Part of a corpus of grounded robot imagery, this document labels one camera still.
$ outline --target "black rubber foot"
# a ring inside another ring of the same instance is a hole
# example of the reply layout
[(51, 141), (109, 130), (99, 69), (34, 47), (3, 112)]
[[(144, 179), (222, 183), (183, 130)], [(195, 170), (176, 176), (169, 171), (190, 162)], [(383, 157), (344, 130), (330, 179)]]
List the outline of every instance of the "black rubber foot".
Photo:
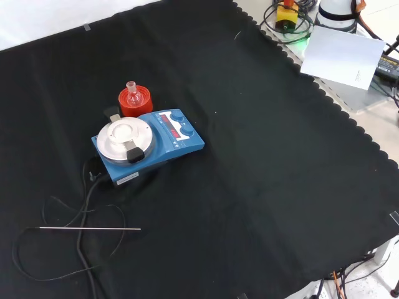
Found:
[(395, 290), (392, 290), (392, 291), (391, 291), (391, 296), (392, 296), (393, 298), (398, 298), (398, 297), (399, 297), (399, 293), (395, 292)]

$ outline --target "red lid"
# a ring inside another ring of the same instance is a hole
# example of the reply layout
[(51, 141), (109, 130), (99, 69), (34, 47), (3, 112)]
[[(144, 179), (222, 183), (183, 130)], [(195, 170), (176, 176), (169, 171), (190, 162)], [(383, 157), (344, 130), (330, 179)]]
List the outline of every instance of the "red lid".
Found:
[(137, 91), (144, 97), (143, 105), (131, 107), (127, 102), (128, 90), (125, 88), (119, 93), (119, 104), (125, 117), (138, 117), (140, 115), (152, 112), (153, 105), (150, 91), (144, 86), (137, 85)]
[(292, 7), (294, 5), (294, 0), (284, 0), (284, 5)]

